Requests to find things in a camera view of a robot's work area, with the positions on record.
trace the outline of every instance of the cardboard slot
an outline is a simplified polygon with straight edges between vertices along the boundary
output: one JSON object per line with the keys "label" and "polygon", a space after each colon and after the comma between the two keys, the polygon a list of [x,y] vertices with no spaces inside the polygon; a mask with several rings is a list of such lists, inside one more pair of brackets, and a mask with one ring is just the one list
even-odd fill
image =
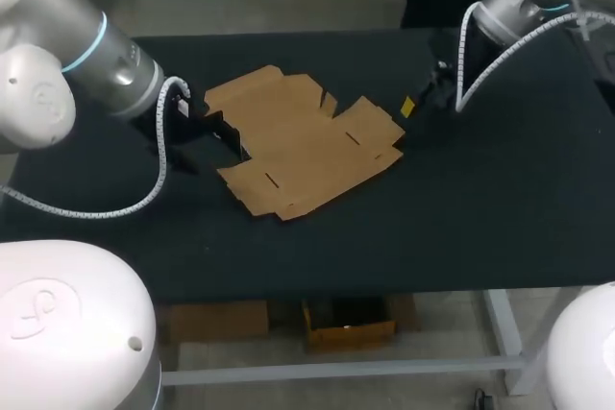
{"label": "cardboard slot", "polygon": [[357,146],[360,146],[360,145],[361,145],[361,143],[359,143],[359,142],[355,139],[355,137],[354,137],[354,136],[352,136],[352,135],[351,135],[351,134],[349,134],[348,132],[346,132],[346,134],[348,135],[348,137],[349,137],[350,139],[352,139],[352,140],[353,140],[353,141],[357,144]]}
{"label": "cardboard slot", "polygon": [[278,189],[280,189],[280,186],[279,186],[279,185],[278,185],[275,181],[273,181],[273,178],[271,178],[271,176],[270,176],[268,173],[265,173],[265,176],[266,176],[266,177],[267,177],[267,178],[268,178],[271,182],[273,182],[273,185],[274,185],[274,186],[276,186]]}

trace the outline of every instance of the flattened cardboard box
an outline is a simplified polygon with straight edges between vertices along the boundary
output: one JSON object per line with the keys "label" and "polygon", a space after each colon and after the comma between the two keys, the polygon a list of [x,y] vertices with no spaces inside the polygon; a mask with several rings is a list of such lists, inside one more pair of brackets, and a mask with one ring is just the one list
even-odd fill
{"label": "flattened cardboard box", "polygon": [[274,66],[209,90],[209,113],[241,134],[251,159],[218,170],[253,215],[290,220],[369,180],[402,153],[404,134],[384,110],[361,97],[333,117],[337,102],[306,74]]}

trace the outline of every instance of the table leg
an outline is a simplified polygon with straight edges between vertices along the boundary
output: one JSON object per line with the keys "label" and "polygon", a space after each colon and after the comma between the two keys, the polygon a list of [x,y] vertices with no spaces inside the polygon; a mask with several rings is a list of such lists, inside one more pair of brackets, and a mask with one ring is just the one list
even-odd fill
{"label": "table leg", "polygon": [[545,370],[547,342],[549,341],[551,329],[566,306],[578,296],[580,290],[581,287],[559,289],[553,304],[540,321],[536,332],[523,347],[521,357],[525,359],[525,367],[504,373],[504,383],[510,396],[526,396],[540,379]]}

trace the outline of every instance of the black table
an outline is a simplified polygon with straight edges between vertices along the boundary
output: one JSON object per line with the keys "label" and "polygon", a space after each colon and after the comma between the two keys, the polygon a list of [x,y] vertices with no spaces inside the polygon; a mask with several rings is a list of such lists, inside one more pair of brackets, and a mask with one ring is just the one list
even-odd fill
{"label": "black table", "polygon": [[[169,72],[211,87],[266,64],[306,72],[342,109],[389,112],[427,78],[429,31],[144,38]],[[60,238],[128,261],[158,302],[594,284],[615,279],[615,119],[572,43],[539,39],[485,85],[442,143],[403,147],[390,170],[305,218],[252,217],[214,167],[213,138],[184,147],[200,177],[171,174],[146,210],[57,218],[6,199],[0,240]],[[157,160],[128,126],[79,101],[60,146],[23,153],[12,185],[52,205],[132,204]]]}

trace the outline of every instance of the concrete floor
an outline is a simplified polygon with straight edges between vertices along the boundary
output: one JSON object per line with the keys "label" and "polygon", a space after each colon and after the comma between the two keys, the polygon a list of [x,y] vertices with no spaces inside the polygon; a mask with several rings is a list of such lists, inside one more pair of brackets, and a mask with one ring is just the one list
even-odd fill
{"label": "concrete floor", "polygon": [[[511,290],[522,337],[529,338],[556,289]],[[416,297],[422,331],[399,336],[391,346],[354,353],[307,355],[299,336],[181,346],[179,370],[341,362],[461,358],[495,351],[495,340],[479,293],[448,292]],[[172,410],[230,409],[417,409],[470,410],[481,387],[496,396],[500,410],[553,410],[544,380],[527,397],[507,397],[500,373],[428,374],[178,388]]]}
{"label": "concrete floor", "polygon": [[[180,36],[299,30],[397,28],[403,0],[93,0],[132,36]],[[0,173],[12,169],[2,160]],[[524,337],[553,300],[554,290],[511,292]],[[493,352],[491,333],[473,293],[417,296],[424,330],[379,351],[318,360],[438,358]],[[273,337],[229,344],[183,345],[182,370],[275,365],[313,360],[300,338]],[[498,374],[438,374],[215,385],[180,389],[174,410],[200,408],[466,410],[478,386],[498,396],[502,410],[551,410],[544,385],[526,398],[508,398]]]}

